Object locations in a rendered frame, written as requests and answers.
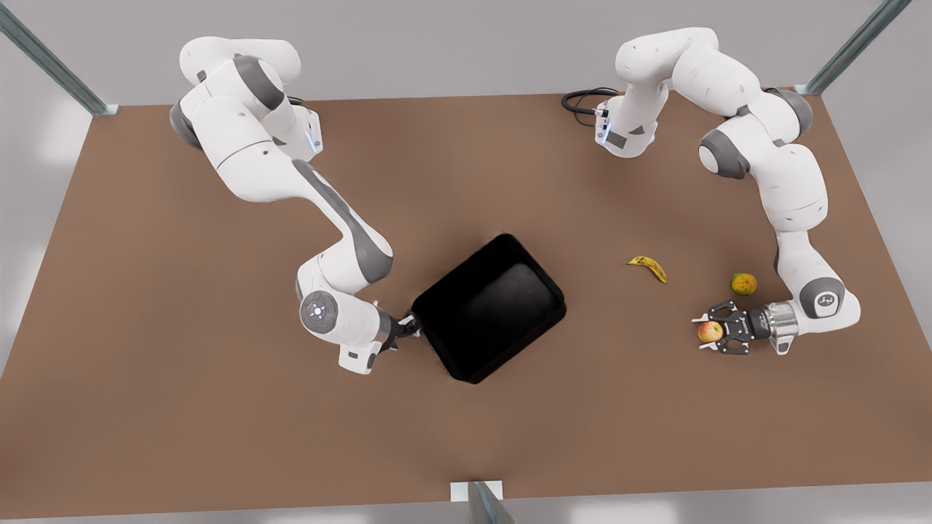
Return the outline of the black storage box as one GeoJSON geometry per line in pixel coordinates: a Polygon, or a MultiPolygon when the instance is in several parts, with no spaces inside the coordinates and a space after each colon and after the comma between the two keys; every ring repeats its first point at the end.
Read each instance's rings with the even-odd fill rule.
{"type": "Polygon", "coordinates": [[[417,296],[411,312],[447,373],[479,384],[558,324],[562,289],[502,233],[417,296]]]}

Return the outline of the yellow banana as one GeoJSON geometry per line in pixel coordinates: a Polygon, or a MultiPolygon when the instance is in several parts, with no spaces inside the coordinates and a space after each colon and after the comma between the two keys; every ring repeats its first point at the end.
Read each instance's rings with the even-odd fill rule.
{"type": "Polygon", "coordinates": [[[626,263],[629,266],[643,266],[644,268],[649,269],[656,279],[659,279],[662,283],[667,283],[667,275],[665,269],[653,258],[649,256],[635,256],[626,263]]]}

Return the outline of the silver frame post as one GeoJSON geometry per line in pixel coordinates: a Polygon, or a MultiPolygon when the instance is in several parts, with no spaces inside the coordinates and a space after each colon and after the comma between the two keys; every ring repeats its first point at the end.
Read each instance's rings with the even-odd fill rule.
{"type": "Polygon", "coordinates": [[[450,500],[468,504],[468,524],[516,524],[502,503],[503,494],[500,480],[450,483],[450,500]]]}
{"type": "Polygon", "coordinates": [[[882,0],[852,36],[835,52],[808,82],[795,85],[801,96],[822,96],[830,85],[852,66],[852,63],[913,0],[882,0]]]}
{"type": "Polygon", "coordinates": [[[116,116],[120,106],[104,103],[0,0],[0,32],[91,116],[116,116]]]}

